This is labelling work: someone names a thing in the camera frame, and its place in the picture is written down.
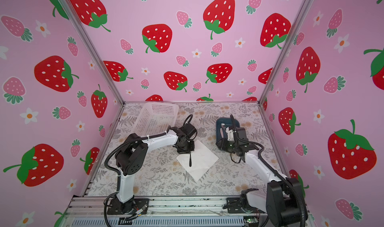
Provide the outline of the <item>white paper napkin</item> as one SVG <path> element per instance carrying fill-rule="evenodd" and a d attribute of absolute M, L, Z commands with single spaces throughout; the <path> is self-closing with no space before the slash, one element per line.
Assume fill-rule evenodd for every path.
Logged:
<path fill-rule="evenodd" d="M 197 182 L 219 159 L 200 140 L 195 141 L 195 150 L 192 152 L 192 167 L 189 167 L 189 154 L 178 155 L 177 160 L 181 166 Z"/>

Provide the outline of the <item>teal plastic utensil tray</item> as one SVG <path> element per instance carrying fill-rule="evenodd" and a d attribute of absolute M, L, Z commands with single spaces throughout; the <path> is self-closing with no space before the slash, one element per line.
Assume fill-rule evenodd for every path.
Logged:
<path fill-rule="evenodd" d="M 231 118 L 219 118 L 216 121 L 216 146 L 220 149 L 220 139 L 226 137 L 226 128 L 230 127 L 234 129 L 235 140 L 240 140 L 240 123 L 236 119 Z"/>

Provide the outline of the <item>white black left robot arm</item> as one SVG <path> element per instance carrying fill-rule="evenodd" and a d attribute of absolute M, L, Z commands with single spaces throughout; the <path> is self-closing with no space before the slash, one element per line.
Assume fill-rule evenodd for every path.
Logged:
<path fill-rule="evenodd" d="M 197 129 L 191 124 L 193 115 L 185 119 L 183 125 L 169 126 L 166 131 L 140 137 L 130 134 L 123 144 L 115 148 L 104 161 L 108 170 L 118 175 L 117 190 L 104 200 L 104 217 L 108 215 L 131 214 L 131 219 L 136 218 L 145 208 L 137 209 L 134 196 L 135 174 L 143 167 L 146 155 L 156 149 L 172 146 L 179 155 L 189 155 L 195 150 L 194 139 Z"/>

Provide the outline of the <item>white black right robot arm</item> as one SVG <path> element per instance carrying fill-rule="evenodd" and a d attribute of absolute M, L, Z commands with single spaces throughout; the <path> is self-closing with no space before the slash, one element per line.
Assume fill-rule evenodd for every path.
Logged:
<path fill-rule="evenodd" d="M 308 211 L 302 185 L 296 178 L 291 178 L 276 170 L 262 156 L 265 147 L 247 138 L 245 128 L 240 127 L 234 116 L 219 118 L 216 121 L 217 147 L 224 152 L 235 154 L 252 168 L 267 187 L 265 196 L 256 189 L 243 191 L 240 197 L 245 210 L 259 209 L 268 215 L 275 227 L 299 224 L 304 227 Z"/>

